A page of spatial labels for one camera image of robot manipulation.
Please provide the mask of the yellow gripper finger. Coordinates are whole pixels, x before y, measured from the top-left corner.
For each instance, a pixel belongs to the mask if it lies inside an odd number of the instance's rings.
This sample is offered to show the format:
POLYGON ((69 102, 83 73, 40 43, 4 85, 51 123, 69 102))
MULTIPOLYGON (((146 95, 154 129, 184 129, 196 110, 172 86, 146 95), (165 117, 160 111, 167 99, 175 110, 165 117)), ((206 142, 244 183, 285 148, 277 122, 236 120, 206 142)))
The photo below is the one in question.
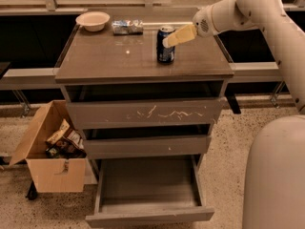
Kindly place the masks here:
POLYGON ((194 40, 196 36, 196 26, 185 25, 179 28, 177 31, 169 34, 166 38, 164 38, 162 44, 165 48, 170 48, 194 40))

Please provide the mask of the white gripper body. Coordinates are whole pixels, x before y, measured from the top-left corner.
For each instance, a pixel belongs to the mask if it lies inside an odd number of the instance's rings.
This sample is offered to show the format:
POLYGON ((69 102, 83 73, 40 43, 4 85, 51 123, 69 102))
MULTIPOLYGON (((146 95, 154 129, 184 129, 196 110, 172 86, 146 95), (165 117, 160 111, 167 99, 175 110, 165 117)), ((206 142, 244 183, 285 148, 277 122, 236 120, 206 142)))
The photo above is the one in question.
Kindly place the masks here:
POLYGON ((199 36, 209 37, 220 34, 214 22, 215 10, 217 8, 217 4, 208 5, 200 9, 193 16, 193 24, 199 36))

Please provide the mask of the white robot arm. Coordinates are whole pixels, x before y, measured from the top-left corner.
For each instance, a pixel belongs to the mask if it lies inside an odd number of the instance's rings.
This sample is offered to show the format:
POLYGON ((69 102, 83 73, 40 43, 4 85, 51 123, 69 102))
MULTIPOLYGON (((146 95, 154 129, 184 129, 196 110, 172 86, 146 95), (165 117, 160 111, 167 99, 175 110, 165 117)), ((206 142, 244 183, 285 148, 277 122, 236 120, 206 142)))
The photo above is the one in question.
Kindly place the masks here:
POLYGON ((294 102, 266 123, 248 152, 241 229, 305 229, 305 32, 282 0, 222 0, 163 40, 165 47, 224 31, 260 30, 294 102))

